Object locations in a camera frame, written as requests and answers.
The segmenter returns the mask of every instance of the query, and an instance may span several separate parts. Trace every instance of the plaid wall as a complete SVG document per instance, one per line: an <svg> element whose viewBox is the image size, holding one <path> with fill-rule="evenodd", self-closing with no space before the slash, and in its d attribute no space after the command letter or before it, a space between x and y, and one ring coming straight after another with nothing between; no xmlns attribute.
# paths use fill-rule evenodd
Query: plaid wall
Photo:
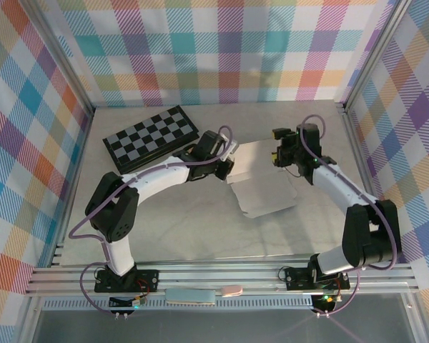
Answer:
<svg viewBox="0 0 429 343"><path fill-rule="evenodd" d="M375 43L380 37L381 30L383 29L386 21L388 20L388 17L391 14L392 10L394 9L394 5L398 1L399 0L388 0L388 3L386 4L385 8L383 9L383 13L380 16L380 20L378 20L377 24L375 25L372 36L370 37L367 45L365 45L363 54L361 55L360 59L357 61L355 70L350 77L348 85L345 91L343 92L341 99L335 99L336 102L342 102L342 103L346 102L348 95L350 95L350 92L353 86L355 85L355 82L358 80L360 72L363 70L365 63L368 60L370 52L372 51L373 47L375 46Z"/></svg>
<svg viewBox="0 0 429 343"><path fill-rule="evenodd" d="M0 0L0 342L47 257L87 123L18 0Z"/></svg>
<svg viewBox="0 0 429 343"><path fill-rule="evenodd" d="M40 0L100 106L333 99L378 0Z"/></svg>
<svg viewBox="0 0 429 343"><path fill-rule="evenodd" d="M352 114L429 313L429 0L412 3Z"/></svg>

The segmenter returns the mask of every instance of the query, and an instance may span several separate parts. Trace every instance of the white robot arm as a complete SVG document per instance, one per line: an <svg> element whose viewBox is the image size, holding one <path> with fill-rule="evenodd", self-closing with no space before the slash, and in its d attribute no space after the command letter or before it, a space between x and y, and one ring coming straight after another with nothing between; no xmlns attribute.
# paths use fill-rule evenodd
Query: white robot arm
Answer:
<svg viewBox="0 0 429 343"><path fill-rule="evenodd" d="M310 275L311 282L317 284L336 279L341 272L349 269L392 258L393 247L384 222L360 194L375 204L386 218L393 232L397 253L401 253L395 205L389 200L380 201L358 187L355 187L355 191L348 186L347 182L352 185L354 183L342 173L336 162L328 156L321 155L320 132L316 124L299 125L296 131L276 129L273 133L275 139L281 141L281 145L273 153L274 165L284 167L296 164L300 175L326 193L346 216L342 244L328 252L313 255L310 258L307 273L300 275L302 278ZM330 165L335 174L309 154L302 145L301 137L313 154ZM292 272L294 272L294 278L291 279L299 283L299 277L295 277L295 270Z"/></svg>
<svg viewBox="0 0 429 343"><path fill-rule="evenodd" d="M210 174L225 180L234 165L231 154L238 146L235 141L231 142L217 161L196 166L187 166L185 163L212 159L228 141L223 134L207 131L197 144L186 146L158 164L158 166L168 166L167 168L158 169L153 166L148 169L156 170L148 174L144 173L147 170L145 169L145 171L125 174L121 177L115 173L104 175L87 205L86 215L99 206L115 189L136 179L128 184L116 203L111 201L91 219L91 225L97 230L97 234L104 238L104 245L109 256L108 267L112 273L123 277L135 266L130 252L129 233L134 225L137 206L167 188L197 181Z"/></svg>

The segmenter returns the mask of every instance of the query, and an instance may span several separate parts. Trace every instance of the chessboard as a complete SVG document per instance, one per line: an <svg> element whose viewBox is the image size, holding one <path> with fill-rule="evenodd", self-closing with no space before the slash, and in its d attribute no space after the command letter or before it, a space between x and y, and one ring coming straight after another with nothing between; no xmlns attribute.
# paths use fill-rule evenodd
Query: chessboard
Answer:
<svg viewBox="0 0 429 343"><path fill-rule="evenodd" d="M103 139L119 173L127 174L199 138L180 106Z"/></svg>

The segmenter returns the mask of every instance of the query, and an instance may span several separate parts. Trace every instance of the pink eraser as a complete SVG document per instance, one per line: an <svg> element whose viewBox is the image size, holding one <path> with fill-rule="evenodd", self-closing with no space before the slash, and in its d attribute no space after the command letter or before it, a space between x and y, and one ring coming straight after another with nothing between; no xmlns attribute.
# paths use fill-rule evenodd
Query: pink eraser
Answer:
<svg viewBox="0 0 429 343"><path fill-rule="evenodd" d="M238 297L242 295L243 287L239 284L234 284L232 286L226 286L221 288L221 295L223 297Z"/></svg>

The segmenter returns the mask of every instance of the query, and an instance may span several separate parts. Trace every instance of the black wire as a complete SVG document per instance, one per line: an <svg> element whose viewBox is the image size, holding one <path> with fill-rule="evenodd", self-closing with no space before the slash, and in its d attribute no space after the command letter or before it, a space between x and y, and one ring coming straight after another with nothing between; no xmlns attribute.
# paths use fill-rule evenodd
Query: black wire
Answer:
<svg viewBox="0 0 429 343"><path fill-rule="evenodd" d="M103 268L103 267L98 267L97 269L95 269L95 270L94 270L94 278L95 278L97 281L100 281L100 280L99 280L99 278L97 277L97 272L99 271L99 269L106 270L106 269L105 269L105 268Z"/></svg>
<svg viewBox="0 0 429 343"><path fill-rule="evenodd" d="M132 305L132 302L134 301L134 299L122 300L122 299L117 299L117 298L109 298L109 301L115 302L116 304L120 305L121 307L127 307L127 306Z"/></svg>
<svg viewBox="0 0 429 343"><path fill-rule="evenodd" d="M289 174L291 174L291 175L293 175L296 179L298 179L299 177L302 177L302 175L294 175L293 173L291 173L289 170L287 170L287 168L285 168L286 169L286 171L289 173Z"/></svg>
<svg viewBox="0 0 429 343"><path fill-rule="evenodd" d="M285 279L282 279L282 278L280 277L280 272L281 272L284 268L290 268L290 267L281 267L281 268L278 270L277 277L278 277L278 279L279 279L281 282L287 283L287 281L286 281Z"/></svg>

